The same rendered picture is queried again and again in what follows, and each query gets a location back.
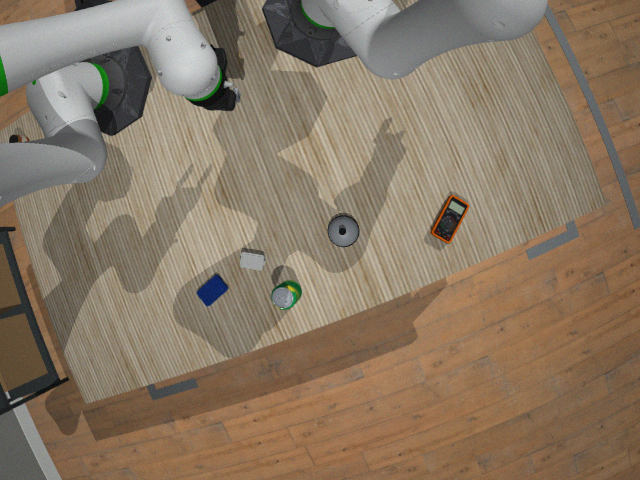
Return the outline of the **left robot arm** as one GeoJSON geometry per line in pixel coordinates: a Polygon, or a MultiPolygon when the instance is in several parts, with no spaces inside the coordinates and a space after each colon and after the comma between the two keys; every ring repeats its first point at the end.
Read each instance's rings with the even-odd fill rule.
{"type": "Polygon", "coordinates": [[[547,2],[418,0],[400,11],[392,0],[293,0],[291,18],[312,39],[341,35],[370,72],[399,79],[445,52],[528,34],[547,2]]]}

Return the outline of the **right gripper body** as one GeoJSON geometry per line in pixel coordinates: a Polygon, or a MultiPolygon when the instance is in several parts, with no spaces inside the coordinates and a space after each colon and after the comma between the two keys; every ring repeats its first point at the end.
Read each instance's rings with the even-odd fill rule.
{"type": "Polygon", "coordinates": [[[200,106],[211,111],[214,111],[214,110],[232,111],[235,108],[236,94],[233,90],[229,88],[229,87],[233,87],[234,83],[228,82],[228,79],[225,76],[227,62],[228,62],[225,50],[223,48],[214,48],[213,45],[210,45],[210,46],[215,51],[215,54],[217,56],[217,63],[222,72],[221,84],[218,90],[211,97],[205,100],[202,100],[202,101],[191,101],[188,99],[187,100],[196,106],[200,106]]]}

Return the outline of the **orange digital multimeter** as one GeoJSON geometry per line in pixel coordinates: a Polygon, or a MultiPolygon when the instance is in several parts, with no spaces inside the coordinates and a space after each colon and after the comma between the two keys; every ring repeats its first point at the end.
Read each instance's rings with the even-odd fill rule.
{"type": "Polygon", "coordinates": [[[450,243],[468,209],[468,203],[454,195],[449,196],[431,229],[431,234],[445,243],[450,243]]]}

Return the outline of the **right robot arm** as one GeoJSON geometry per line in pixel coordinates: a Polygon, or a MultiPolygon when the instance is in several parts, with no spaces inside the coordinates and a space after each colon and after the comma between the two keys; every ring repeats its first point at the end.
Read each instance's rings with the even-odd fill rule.
{"type": "Polygon", "coordinates": [[[216,54],[184,0],[116,0],[0,25],[0,97],[27,84],[45,136],[0,143],[0,208],[101,173],[107,147],[93,110],[115,110],[127,91],[124,68],[107,54],[140,45],[169,92],[202,101],[218,90],[216,54]]]}

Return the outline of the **green and yellow drink can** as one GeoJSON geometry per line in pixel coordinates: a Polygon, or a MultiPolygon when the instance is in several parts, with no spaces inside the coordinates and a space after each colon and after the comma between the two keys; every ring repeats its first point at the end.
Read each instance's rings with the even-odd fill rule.
{"type": "Polygon", "coordinates": [[[287,310],[297,303],[301,295],[300,285],[296,281],[286,280],[273,289],[271,300],[277,308],[287,310]]]}

